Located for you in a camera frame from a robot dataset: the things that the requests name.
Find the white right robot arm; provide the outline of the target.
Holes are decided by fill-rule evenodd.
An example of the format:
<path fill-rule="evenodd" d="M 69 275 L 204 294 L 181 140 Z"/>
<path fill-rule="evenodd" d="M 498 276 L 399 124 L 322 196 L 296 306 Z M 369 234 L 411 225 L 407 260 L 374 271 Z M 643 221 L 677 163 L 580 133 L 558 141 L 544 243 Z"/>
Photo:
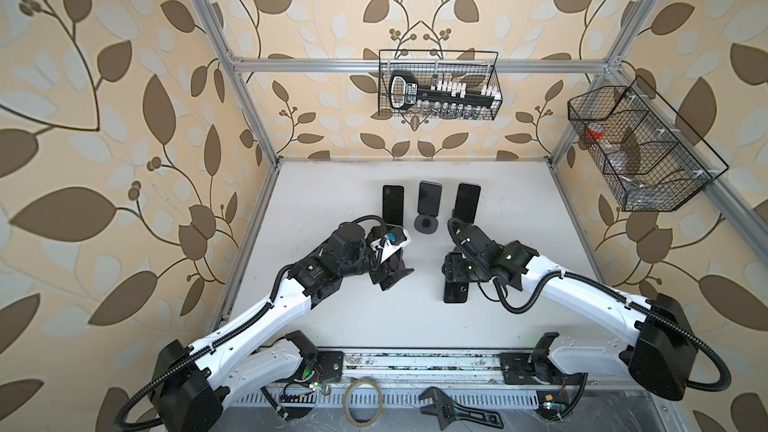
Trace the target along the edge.
<path fill-rule="evenodd" d="M 620 291 L 518 241 L 500 245 L 459 218 L 450 219 L 447 229 L 455 246 L 443 266 L 447 279 L 492 285 L 497 302 L 513 315 L 538 311 L 541 299 L 556 302 L 607 333 L 579 339 L 546 332 L 522 374 L 542 384 L 572 377 L 587 381 L 591 374 L 621 377 L 670 401 L 681 400 L 689 389 L 716 393 L 730 387 L 728 365 L 693 333 L 672 297 Z"/>

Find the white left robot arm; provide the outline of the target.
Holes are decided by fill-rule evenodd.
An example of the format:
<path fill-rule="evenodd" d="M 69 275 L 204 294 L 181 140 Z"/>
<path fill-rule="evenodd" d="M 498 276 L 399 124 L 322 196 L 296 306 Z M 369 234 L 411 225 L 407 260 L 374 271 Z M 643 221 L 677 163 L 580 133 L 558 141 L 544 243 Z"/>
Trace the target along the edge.
<path fill-rule="evenodd" d="M 210 334 L 158 355 L 151 381 L 117 412 L 118 431 L 208 431 L 240 396 L 315 367 L 317 351 L 296 332 L 264 342 L 340 289 L 367 275 L 388 290 L 410 274 L 402 250 L 411 241 L 400 225 L 362 216 L 341 223 L 320 245 L 277 273 L 267 296 Z"/>

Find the grey round phone stand back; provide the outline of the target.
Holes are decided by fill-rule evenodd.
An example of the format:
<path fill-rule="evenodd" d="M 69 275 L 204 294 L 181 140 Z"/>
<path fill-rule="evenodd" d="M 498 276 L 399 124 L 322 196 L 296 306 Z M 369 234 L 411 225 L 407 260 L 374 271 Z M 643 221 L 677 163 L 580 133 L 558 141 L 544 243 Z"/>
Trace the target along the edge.
<path fill-rule="evenodd" d="M 414 221 L 414 228 L 422 234 L 430 235 L 436 232 L 439 226 L 437 217 L 419 214 Z"/>

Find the purple phone back right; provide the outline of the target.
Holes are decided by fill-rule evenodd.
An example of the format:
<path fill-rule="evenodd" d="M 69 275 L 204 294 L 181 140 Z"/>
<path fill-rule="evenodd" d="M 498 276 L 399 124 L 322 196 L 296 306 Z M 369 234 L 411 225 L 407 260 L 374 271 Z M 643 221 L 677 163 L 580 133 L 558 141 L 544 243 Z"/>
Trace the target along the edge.
<path fill-rule="evenodd" d="M 474 223 L 480 201 L 481 187 L 460 183 L 457 188 L 452 217 L 465 223 Z"/>

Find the silver phone left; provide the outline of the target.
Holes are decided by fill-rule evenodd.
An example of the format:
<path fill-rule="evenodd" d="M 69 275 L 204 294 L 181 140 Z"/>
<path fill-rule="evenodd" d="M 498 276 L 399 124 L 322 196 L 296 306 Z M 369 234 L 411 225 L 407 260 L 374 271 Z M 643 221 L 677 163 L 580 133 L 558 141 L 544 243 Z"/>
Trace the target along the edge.
<path fill-rule="evenodd" d="M 401 185 L 382 187 L 382 218 L 386 224 L 403 225 L 404 193 L 404 187 Z"/>

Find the black adjustable wrench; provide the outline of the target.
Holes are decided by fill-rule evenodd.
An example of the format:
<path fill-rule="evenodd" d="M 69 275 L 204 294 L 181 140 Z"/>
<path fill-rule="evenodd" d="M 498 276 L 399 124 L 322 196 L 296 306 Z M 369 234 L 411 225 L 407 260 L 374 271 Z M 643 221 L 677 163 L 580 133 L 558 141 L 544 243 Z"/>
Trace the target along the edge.
<path fill-rule="evenodd" d="M 496 430 L 504 428 L 502 417 L 498 412 L 461 405 L 440 388 L 429 387 L 420 393 L 418 399 L 424 402 L 420 413 L 436 417 L 441 431 L 445 431 L 451 424 L 458 421 Z"/>

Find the black socket set tool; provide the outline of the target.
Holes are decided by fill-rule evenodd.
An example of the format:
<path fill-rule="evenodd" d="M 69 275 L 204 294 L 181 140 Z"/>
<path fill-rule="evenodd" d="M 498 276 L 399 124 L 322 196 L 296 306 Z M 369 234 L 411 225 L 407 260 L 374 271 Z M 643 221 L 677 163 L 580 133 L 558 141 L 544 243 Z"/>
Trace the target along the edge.
<path fill-rule="evenodd" d="M 496 86 L 484 85 L 480 91 L 468 88 L 463 82 L 437 80 L 431 85 L 421 85 L 416 77 L 407 71 L 397 71 L 390 76 L 384 89 L 390 107 L 408 110 L 418 107 L 448 109 L 494 109 L 501 105 L 502 94 Z"/>

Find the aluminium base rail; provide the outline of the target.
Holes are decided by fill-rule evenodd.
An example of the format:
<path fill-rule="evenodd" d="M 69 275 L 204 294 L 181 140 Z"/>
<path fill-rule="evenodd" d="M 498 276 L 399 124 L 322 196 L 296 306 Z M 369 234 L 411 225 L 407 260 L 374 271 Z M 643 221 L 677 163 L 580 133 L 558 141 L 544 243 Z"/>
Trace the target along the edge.
<path fill-rule="evenodd" d="M 429 387 L 461 405 L 492 411 L 534 411 L 567 405 L 580 390 L 577 376 L 544 383 L 527 376 L 524 351 L 497 349 L 323 348 L 320 362 L 295 379 L 259 386 L 237 400 L 241 407 L 287 409 L 418 410 Z"/>

